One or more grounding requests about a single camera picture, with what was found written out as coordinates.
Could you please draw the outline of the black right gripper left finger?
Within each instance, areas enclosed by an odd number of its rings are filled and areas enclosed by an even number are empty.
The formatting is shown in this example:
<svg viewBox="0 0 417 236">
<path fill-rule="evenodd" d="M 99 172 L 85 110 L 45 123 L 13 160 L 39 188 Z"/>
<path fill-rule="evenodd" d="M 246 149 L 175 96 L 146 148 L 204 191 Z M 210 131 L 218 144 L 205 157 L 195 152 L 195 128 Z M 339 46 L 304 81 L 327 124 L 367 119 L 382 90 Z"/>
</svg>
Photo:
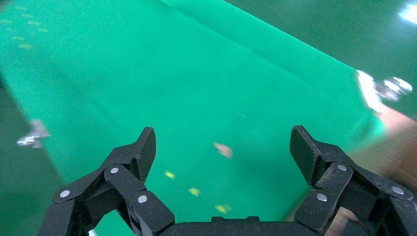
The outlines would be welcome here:
<svg viewBox="0 0 417 236">
<path fill-rule="evenodd" d="M 175 217 L 145 185 L 155 156 L 155 131 L 146 127 L 137 141 L 113 149 L 95 171 L 59 189 L 38 234 L 86 236 L 111 211 L 137 236 L 162 234 Z"/>
</svg>

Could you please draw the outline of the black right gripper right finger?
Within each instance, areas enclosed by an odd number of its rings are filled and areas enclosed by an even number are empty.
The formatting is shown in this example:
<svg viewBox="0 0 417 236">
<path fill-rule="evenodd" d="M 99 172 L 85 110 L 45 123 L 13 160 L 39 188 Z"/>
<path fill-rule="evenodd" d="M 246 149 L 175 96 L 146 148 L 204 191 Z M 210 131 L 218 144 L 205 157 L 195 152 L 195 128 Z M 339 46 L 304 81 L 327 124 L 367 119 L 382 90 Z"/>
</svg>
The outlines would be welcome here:
<svg viewBox="0 0 417 236">
<path fill-rule="evenodd" d="M 340 208 L 352 212 L 343 236 L 414 236 L 417 204 L 406 187 L 358 166 L 340 147 L 315 140 L 296 125 L 290 154 L 310 192 L 294 221 L 323 236 Z"/>
</svg>

